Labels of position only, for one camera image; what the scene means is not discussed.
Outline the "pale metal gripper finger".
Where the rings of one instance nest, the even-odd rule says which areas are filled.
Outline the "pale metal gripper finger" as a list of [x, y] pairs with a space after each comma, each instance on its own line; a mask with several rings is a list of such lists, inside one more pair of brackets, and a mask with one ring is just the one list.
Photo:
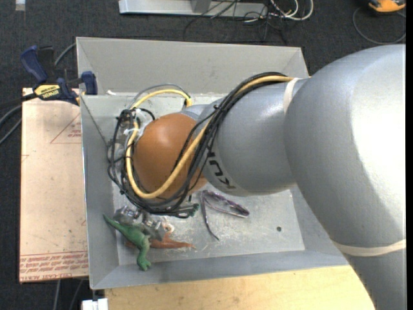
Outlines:
[[149, 237], [149, 240], [162, 241], [166, 231], [160, 220], [145, 219], [141, 222], [143, 233]]
[[124, 207], [119, 208], [115, 211], [113, 219], [122, 225], [133, 226], [136, 224], [137, 211], [125, 205]]

